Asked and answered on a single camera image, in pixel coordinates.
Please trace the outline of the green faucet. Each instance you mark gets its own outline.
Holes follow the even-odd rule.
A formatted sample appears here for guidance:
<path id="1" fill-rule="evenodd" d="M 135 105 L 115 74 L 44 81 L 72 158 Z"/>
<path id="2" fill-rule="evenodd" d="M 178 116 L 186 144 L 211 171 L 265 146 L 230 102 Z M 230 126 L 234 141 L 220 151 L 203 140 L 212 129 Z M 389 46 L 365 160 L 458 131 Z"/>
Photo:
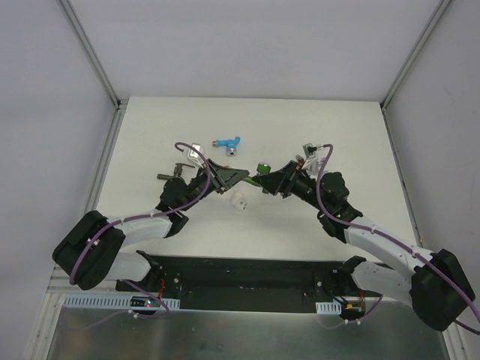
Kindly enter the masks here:
<path id="1" fill-rule="evenodd" d="M 260 162 L 256 166 L 256 173 L 254 175 L 248 175 L 242 179 L 243 182 L 252 185 L 256 188 L 260 188 L 263 194 L 269 194 L 269 192 L 258 182 L 254 180 L 254 176 L 261 176 L 269 174 L 271 172 L 271 166 L 268 163 Z"/>

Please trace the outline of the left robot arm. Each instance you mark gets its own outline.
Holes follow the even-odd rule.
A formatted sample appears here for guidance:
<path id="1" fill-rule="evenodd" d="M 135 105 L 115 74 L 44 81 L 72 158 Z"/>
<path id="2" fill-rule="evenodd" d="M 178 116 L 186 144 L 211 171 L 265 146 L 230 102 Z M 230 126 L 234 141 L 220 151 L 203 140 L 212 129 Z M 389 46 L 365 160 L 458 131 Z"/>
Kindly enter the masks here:
<path id="1" fill-rule="evenodd" d="M 104 280 L 133 281 L 143 292 L 158 285 L 158 273 L 140 253 L 122 248 L 152 239 L 168 239 L 180 233 L 189 218 L 184 212 L 209 194 L 223 194 L 250 173 L 216 164 L 199 169 L 186 182 L 181 177 L 166 181 L 154 211 L 110 219 L 97 210 L 83 215 L 52 253 L 53 261 L 70 276 L 71 283 L 90 290 Z"/>

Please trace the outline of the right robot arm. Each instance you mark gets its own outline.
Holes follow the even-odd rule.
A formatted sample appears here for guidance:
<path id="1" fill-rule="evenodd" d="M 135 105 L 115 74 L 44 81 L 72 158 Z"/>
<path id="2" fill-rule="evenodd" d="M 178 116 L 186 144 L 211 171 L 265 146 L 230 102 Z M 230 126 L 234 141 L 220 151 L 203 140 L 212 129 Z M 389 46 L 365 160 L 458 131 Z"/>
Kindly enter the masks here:
<path id="1" fill-rule="evenodd" d="M 346 272 L 337 279 L 346 296 L 368 290 L 410 307 L 431 329 L 443 332 L 470 308 L 476 295 L 458 258 L 442 249 L 433 252 L 408 245 L 375 226 L 351 206 L 350 192 L 340 172 L 327 172 L 313 178 L 302 164 L 291 160 L 279 170 L 259 163 L 253 180 L 262 189 L 282 197 L 298 197 L 317 209 L 324 231 L 341 242 L 377 258 L 379 265 L 364 258 L 351 258 Z"/>

